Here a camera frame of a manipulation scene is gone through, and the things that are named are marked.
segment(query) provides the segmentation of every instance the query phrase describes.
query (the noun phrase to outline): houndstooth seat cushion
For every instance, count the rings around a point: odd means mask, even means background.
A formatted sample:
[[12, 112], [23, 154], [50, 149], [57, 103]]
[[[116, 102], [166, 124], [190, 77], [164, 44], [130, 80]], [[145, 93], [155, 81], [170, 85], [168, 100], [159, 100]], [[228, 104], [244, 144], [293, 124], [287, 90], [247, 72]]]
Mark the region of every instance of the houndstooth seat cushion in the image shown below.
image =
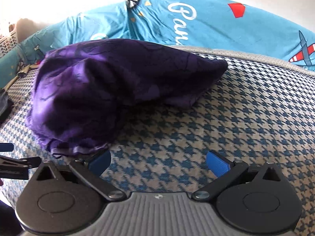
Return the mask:
[[[222, 79], [189, 110], [137, 107], [111, 146], [112, 162], [102, 177], [126, 192], [191, 193], [215, 178], [206, 166], [208, 150], [251, 165], [271, 160], [303, 203], [296, 233], [314, 235], [315, 79], [273, 65], [199, 55], [228, 62]], [[10, 89], [16, 106], [1, 125], [0, 141], [15, 144], [6, 156], [54, 159], [25, 126], [34, 75]], [[14, 205], [26, 183], [4, 179], [1, 190]]]

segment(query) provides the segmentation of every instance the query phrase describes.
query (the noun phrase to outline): screw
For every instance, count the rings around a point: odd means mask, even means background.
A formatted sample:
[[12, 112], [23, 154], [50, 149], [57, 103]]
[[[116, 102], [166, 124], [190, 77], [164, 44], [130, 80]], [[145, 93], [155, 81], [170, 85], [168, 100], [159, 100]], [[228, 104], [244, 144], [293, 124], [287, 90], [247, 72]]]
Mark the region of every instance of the screw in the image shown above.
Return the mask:
[[194, 195], [197, 199], [206, 199], [210, 196], [209, 192], [206, 191], [197, 191]]
[[123, 192], [119, 191], [119, 190], [111, 191], [108, 194], [108, 197], [111, 198], [111, 199], [119, 199], [119, 198], [123, 197]]
[[155, 197], [156, 199], [161, 199], [161, 198], [163, 198], [163, 195], [162, 195], [162, 194], [157, 194], [157, 195], [154, 195], [154, 197]]

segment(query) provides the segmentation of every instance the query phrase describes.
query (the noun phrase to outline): gray textured plastic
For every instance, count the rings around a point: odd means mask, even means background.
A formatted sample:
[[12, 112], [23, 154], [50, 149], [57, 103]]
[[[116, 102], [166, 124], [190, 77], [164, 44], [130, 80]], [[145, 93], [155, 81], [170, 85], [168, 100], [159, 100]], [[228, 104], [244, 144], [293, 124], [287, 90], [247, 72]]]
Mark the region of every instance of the gray textured plastic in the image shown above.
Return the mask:
[[[71, 236], [249, 236], [226, 225], [210, 204], [186, 193], [132, 193], [108, 204], [89, 227]], [[281, 236], [294, 236], [286, 232]], [[26, 232], [23, 236], [32, 236]]]

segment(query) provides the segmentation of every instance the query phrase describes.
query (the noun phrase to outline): blue pillowcase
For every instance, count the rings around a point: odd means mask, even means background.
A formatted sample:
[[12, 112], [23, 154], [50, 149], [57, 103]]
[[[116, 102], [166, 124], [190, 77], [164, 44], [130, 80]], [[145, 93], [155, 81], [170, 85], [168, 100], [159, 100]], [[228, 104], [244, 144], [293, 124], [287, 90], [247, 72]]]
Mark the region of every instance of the blue pillowcase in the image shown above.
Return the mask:
[[16, 76], [20, 59], [17, 46], [0, 59], [0, 88], [3, 88]]
[[66, 18], [26, 38], [19, 44], [24, 63], [42, 60], [48, 51], [64, 46], [107, 38], [129, 38], [125, 2], [93, 9]]
[[315, 33], [252, 6], [230, 0], [140, 0], [128, 16], [132, 39], [262, 54], [315, 71]]

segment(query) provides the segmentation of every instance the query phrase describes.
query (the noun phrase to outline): purple cloth bag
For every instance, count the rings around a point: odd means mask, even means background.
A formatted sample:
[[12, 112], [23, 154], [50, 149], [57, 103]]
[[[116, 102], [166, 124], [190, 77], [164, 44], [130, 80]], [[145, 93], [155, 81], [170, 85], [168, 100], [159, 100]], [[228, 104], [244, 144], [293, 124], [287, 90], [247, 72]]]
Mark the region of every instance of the purple cloth bag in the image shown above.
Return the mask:
[[115, 139], [131, 106], [189, 108], [226, 69], [224, 60], [144, 41], [69, 45], [40, 64], [26, 123], [53, 154], [91, 153]]

